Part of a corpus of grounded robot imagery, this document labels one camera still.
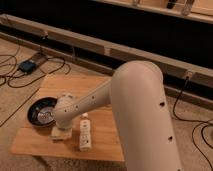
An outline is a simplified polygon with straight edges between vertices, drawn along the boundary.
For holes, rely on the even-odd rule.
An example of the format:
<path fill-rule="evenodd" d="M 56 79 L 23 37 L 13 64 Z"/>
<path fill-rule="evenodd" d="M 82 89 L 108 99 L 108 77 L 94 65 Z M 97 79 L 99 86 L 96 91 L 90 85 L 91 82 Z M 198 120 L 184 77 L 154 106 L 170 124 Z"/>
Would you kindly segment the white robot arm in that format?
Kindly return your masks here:
<path fill-rule="evenodd" d="M 84 96 L 61 96 L 53 110 L 56 127 L 91 110 L 112 106 L 128 171 L 183 171 L 168 109 L 163 74 L 149 61 L 130 61 Z"/>

